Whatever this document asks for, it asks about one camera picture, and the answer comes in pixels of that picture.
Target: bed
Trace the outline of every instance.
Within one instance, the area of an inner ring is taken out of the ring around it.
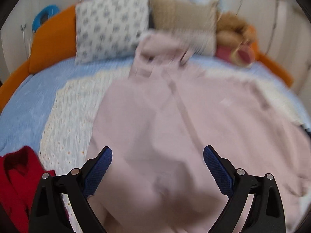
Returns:
[[[44,143],[47,141],[43,140],[44,130],[51,111],[56,106],[56,95],[72,80],[96,76],[97,73],[105,72],[113,78],[126,77],[133,63],[133,57],[126,57],[94,61],[88,65],[75,65],[74,12],[74,6],[70,7],[38,30],[30,59],[0,89],[3,108],[0,115],[0,156],[16,151],[27,144],[39,154],[43,166],[52,167],[58,175],[67,173],[68,169],[81,167],[85,153],[83,151],[83,154],[77,156],[75,149],[71,148],[68,151],[70,156],[66,158],[54,154],[53,157],[57,157],[57,160],[50,159],[46,154],[48,147],[45,148]],[[229,71],[231,74],[243,72],[252,78],[269,81],[290,102],[304,127],[311,128],[310,117],[302,103],[288,89],[290,75],[265,55],[259,54],[257,62],[250,69],[240,69],[214,57],[193,56],[191,61],[200,64],[206,70],[217,69]],[[310,196],[308,194],[301,198],[301,218],[304,218],[308,211],[308,205],[311,203]],[[68,199],[65,197],[64,201],[71,223],[74,229],[79,231]]]

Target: teddy bear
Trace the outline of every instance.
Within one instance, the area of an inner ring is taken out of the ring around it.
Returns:
[[[242,67],[254,62],[250,45],[256,41],[256,34],[244,19],[230,12],[218,12],[216,39],[216,57]]]

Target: orange headboard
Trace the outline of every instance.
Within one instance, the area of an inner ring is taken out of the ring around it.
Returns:
[[[279,76],[288,87],[293,83],[293,77],[279,64],[272,61],[259,51],[258,44],[253,43],[256,60],[261,61],[274,74]],[[75,6],[55,15],[44,23],[35,33],[30,58],[21,65],[0,87],[0,112],[11,96],[30,74],[36,74],[61,60],[76,55],[76,12]]]

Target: floral pillow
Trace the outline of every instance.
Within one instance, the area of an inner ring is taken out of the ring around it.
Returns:
[[[133,55],[148,30],[148,0],[87,0],[76,6],[76,64]]]

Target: red sweater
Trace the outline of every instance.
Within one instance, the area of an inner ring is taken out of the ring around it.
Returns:
[[[20,233],[28,232],[32,200],[45,172],[28,146],[0,157],[0,203]]]

